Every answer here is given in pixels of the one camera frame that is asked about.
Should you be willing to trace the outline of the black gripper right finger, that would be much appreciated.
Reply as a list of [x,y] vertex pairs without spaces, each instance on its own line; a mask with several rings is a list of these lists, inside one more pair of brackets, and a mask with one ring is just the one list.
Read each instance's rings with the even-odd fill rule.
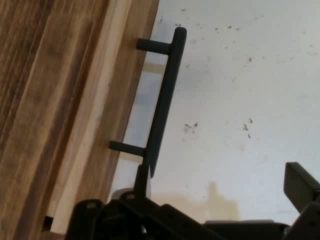
[[285,164],[283,190],[299,212],[298,218],[284,235],[285,240],[320,238],[320,183],[299,163]]

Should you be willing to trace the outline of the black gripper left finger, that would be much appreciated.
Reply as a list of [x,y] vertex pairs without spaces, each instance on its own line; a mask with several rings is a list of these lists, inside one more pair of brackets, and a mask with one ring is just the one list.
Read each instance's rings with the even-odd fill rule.
[[138,166],[134,187],[108,204],[83,200],[73,210],[67,240],[216,240],[218,235],[174,207],[148,198],[151,171]]

